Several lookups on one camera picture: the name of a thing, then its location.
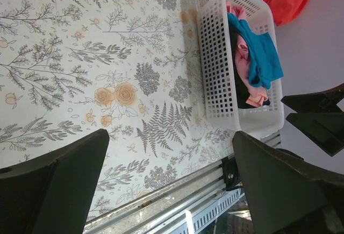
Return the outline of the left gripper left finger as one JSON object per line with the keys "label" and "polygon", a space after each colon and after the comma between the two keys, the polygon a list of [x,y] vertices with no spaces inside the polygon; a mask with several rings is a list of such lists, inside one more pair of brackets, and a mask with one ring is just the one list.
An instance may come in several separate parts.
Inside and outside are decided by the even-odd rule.
{"label": "left gripper left finger", "polygon": [[109,145],[99,129],[1,169],[1,233],[82,233]]}

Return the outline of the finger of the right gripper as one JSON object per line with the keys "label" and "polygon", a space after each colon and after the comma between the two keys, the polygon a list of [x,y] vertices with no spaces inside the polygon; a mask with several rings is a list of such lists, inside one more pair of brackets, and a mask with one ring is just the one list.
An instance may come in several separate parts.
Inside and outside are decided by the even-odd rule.
{"label": "finger of the right gripper", "polygon": [[343,150],[343,112],[290,113],[286,120],[329,156]]}
{"label": "finger of the right gripper", "polygon": [[343,83],[317,93],[284,96],[281,102],[297,113],[342,112],[338,103],[343,100]]}

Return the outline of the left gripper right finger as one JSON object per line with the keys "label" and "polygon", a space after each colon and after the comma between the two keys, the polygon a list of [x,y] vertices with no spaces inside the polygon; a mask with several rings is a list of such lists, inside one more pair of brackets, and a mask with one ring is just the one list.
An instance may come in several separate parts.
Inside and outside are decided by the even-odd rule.
{"label": "left gripper right finger", "polygon": [[343,233],[343,175],[238,131],[235,160],[255,233]]}

